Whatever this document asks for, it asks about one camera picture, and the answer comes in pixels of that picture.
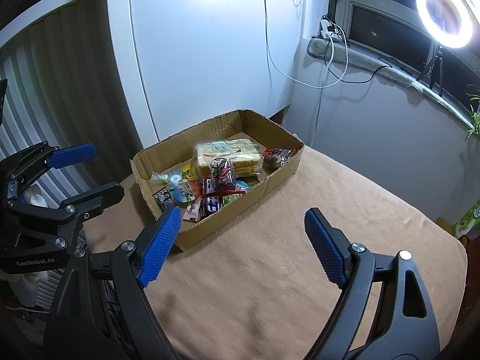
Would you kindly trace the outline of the red dates clear bag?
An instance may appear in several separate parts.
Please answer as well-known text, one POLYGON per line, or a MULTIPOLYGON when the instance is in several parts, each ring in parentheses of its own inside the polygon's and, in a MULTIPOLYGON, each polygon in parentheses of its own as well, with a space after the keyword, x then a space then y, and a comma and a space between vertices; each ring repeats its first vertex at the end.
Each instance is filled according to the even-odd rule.
POLYGON ((224 197, 225 195, 236 194, 234 168, 228 158, 214 158, 210 162, 209 169, 210 176, 207 178, 211 179, 216 195, 224 197))

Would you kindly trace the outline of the white power strip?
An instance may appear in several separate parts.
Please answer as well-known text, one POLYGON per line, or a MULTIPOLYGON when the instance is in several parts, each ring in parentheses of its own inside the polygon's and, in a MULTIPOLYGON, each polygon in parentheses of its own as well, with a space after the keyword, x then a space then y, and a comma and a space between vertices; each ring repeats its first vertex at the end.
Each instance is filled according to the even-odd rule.
POLYGON ((336 37, 341 41, 344 38, 342 29, 336 24, 335 19, 329 14, 322 16, 320 20, 320 36, 323 39, 336 37))

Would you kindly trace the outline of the dark red snack bag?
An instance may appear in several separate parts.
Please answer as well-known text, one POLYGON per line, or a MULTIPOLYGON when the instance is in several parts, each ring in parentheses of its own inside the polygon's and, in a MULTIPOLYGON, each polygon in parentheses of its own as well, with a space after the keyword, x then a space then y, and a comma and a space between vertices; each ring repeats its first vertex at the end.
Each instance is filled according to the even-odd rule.
POLYGON ((266 148, 263 152, 263 165, 267 169, 276 170, 286 164, 300 149, 300 146, 291 149, 266 148))

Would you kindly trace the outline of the brown cardboard box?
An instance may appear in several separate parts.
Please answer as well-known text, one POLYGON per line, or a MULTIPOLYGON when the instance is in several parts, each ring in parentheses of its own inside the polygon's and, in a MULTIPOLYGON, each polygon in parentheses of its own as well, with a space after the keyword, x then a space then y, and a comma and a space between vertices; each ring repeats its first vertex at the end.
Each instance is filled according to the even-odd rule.
POLYGON ((256 205, 290 176, 304 143, 252 110, 207 119, 137 153, 131 168, 154 217, 167 186, 183 214, 176 246, 186 251, 256 205), (154 174, 173 176, 155 182, 154 174))

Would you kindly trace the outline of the black light tripod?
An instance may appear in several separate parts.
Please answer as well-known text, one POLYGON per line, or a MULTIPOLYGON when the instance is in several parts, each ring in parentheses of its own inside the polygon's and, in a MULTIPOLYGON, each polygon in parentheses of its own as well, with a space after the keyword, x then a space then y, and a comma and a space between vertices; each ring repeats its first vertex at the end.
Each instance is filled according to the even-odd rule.
POLYGON ((429 89, 434 90, 438 87, 438 95, 443 96, 443 46, 438 46, 434 56, 425 65, 421 74, 416 78, 416 81, 429 81, 429 89))

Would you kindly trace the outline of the grey window sill cloth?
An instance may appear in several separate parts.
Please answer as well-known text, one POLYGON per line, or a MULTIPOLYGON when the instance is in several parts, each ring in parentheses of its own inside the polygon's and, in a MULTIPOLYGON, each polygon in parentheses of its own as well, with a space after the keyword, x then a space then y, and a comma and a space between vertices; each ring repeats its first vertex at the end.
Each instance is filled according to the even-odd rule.
POLYGON ((470 113, 462 111, 459 106, 454 104, 453 100, 448 99, 445 95, 440 97, 436 92, 417 81, 413 76, 402 72, 400 69, 397 69, 397 67, 390 67, 388 64, 383 63, 379 58, 373 58, 351 48, 345 50, 343 44, 339 41, 334 41, 334 62, 344 64, 346 62, 346 56, 348 56, 347 65, 349 68, 356 68, 371 73, 378 70, 377 74, 380 77, 397 84, 397 86, 415 89, 424 98, 440 105, 450 114, 459 119, 467 129, 473 128, 470 113))

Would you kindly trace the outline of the green potted plant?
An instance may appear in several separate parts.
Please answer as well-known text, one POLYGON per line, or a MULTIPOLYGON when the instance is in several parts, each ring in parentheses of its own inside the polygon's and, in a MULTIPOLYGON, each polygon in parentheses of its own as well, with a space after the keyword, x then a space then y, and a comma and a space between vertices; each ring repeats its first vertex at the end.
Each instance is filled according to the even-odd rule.
POLYGON ((479 136, 480 128, 480 115, 479 115, 479 102, 480 102, 480 89, 478 86, 469 84, 468 88, 471 89, 470 93, 467 93, 469 97, 469 106, 470 106, 470 119, 472 127, 467 130, 467 135, 465 140, 468 140, 472 135, 479 136))

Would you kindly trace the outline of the pale green candy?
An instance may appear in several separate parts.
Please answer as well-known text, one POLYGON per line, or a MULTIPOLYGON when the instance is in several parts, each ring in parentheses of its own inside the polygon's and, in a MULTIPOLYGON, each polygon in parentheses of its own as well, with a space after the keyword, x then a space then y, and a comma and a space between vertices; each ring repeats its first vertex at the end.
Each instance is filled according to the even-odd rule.
POLYGON ((153 185, 168 185, 169 184, 169 174, 168 173, 152 172, 149 181, 153 185))

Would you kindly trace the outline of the yellow snack packet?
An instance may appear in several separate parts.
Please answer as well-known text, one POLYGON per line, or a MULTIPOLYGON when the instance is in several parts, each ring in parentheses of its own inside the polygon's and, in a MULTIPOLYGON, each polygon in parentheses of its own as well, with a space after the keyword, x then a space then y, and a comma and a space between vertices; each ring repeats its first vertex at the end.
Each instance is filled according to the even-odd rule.
POLYGON ((183 166, 181 171, 182 171, 182 178, 184 180, 194 180, 194 176, 191 172, 191 165, 190 164, 183 166))

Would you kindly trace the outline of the black white candy packet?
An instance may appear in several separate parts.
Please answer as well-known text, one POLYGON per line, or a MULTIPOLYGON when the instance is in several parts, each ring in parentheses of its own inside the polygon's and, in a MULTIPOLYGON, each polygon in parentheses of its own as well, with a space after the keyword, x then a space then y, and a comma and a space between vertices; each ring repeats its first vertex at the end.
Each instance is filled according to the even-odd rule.
POLYGON ((154 198, 154 201, 157 203, 161 211, 165 211, 170 206, 175 205, 168 187, 163 187, 159 191, 155 192, 152 197, 154 198))

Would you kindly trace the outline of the green drink carton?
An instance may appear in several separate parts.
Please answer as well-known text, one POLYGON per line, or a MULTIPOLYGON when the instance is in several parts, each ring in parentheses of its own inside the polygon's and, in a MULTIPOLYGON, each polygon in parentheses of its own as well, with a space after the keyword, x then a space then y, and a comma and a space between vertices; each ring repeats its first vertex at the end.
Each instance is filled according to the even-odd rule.
POLYGON ((477 201, 469 211, 454 226, 454 236, 465 236, 470 230, 479 224, 480 201, 477 201))

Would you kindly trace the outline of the packaged sliced bread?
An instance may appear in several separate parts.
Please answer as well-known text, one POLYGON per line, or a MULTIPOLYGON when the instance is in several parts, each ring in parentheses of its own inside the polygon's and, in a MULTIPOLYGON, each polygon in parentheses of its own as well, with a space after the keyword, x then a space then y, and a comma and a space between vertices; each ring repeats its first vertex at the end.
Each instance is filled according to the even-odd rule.
POLYGON ((215 160, 229 161, 236 177, 257 176, 263 166, 260 146, 250 139, 208 141, 193 148, 191 173, 196 178, 209 177, 215 160))

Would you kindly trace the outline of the pink snack packet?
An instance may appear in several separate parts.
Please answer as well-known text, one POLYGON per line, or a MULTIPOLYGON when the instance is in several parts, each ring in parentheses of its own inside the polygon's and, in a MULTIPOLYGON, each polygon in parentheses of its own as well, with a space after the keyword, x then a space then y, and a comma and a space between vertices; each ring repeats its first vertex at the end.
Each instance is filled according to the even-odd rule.
POLYGON ((183 215, 183 220, 186 222, 197 223, 202 219, 202 198, 197 198, 194 202, 187 206, 183 215))

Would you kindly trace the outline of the green snack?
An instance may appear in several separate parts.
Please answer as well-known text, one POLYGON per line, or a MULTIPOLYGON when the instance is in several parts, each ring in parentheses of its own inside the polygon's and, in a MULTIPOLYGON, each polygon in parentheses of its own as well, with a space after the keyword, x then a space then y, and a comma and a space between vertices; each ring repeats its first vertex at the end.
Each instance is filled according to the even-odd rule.
POLYGON ((229 204, 229 203, 231 203, 231 202, 234 202, 234 201, 237 200, 239 197, 240 197, 239 194, 225 195, 224 197, 222 197, 222 202, 223 202, 224 205, 226 205, 226 204, 229 204))

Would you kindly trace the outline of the teal white snack packet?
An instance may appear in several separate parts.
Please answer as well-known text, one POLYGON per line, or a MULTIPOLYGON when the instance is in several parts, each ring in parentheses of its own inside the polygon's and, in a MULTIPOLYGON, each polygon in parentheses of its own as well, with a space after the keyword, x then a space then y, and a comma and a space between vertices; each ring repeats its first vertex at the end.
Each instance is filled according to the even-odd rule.
POLYGON ((168 173, 169 188, 171 189, 173 199, 180 204, 191 203, 194 195, 191 186, 183 178, 182 170, 176 170, 168 173))

